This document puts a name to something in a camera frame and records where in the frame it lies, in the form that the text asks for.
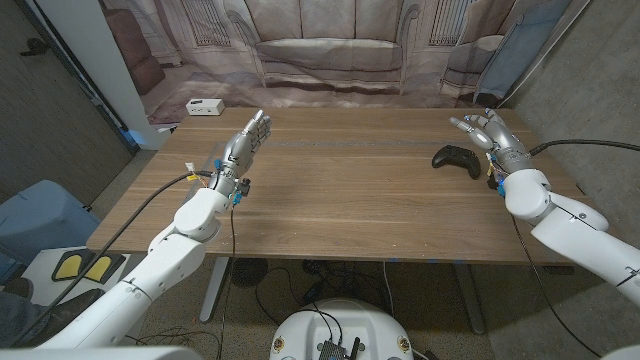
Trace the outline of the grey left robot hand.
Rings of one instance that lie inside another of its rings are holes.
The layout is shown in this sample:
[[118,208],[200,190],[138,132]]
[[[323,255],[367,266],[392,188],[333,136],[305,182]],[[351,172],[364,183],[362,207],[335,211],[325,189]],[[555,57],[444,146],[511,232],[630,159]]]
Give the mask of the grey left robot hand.
[[253,158],[271,134],[271,118],[259,110],[246,126],[227,142],[220,168],[212,177],[209,188],[229,196],[238,180],[250,169]]

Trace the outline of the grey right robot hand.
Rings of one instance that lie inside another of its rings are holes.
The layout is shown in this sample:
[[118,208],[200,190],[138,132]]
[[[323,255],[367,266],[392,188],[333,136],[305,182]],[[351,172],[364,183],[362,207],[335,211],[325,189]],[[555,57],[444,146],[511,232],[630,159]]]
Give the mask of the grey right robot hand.
[[494,155],[497,164],[507,173],[534,168],[524,145],[493,109],[486,108],[485,115],[450,117],[449,122],[486,153]]

